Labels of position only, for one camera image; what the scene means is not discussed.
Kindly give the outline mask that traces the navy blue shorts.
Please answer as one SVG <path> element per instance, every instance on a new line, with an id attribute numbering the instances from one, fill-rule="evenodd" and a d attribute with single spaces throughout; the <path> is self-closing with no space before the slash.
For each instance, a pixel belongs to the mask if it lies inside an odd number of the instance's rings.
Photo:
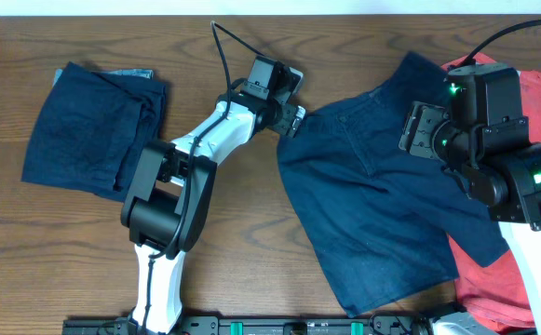
<path id="1" fill-rule="evenodd" d="M 414 101 L 448 101 L 444 71 L 409 53 L 372 91 L 326 105 L 277 146 L 280 177 L 342 309 L 357 316 L 454 280 L 451 243 L 480 266 L 508 249 L 482 203 L 407 154 Z"/>

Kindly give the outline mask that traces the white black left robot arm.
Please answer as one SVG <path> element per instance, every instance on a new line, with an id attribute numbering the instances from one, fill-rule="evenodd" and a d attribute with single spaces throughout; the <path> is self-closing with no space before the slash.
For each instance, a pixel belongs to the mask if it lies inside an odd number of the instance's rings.
<path id="1" fill-rule="evenodd" d="M 219 165 L 265 128 L 293 136 L 302 106 L 220 97 L 211 115 L 172 141 L 142 150 L 121 211 L 139 266 L 138 299 L 129 334 L 169 334 L 183 312 L 181 284 L 188 251 L 201 235 Z"/>

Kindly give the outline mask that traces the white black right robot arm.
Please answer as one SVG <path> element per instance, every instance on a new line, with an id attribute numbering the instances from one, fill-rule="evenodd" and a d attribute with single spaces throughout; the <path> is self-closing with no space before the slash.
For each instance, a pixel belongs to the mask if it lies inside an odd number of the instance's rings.
<path id="1" fill-rule="evenodd" d="M 471 64 L 446 75 L 451 101 L 415 101 L 399 148 L 439 160 L 463 192 L 484 204 L 519 266 L 541 334 L 541 142 L 529 140 L 520 74 L 504 63 Z"/>

